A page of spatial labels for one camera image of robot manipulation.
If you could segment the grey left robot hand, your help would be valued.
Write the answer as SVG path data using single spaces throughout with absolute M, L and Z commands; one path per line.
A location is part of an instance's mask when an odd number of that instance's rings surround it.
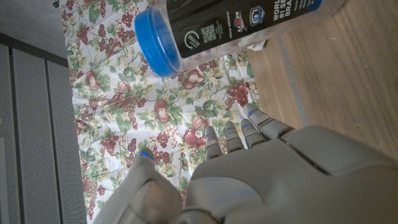
M 96 223 L 396 223 L 397 161 L 321 126 L 294 129 L 252 104 L 227 153 L 206 128 L 206 160 L 185 196 L 141 149 Z

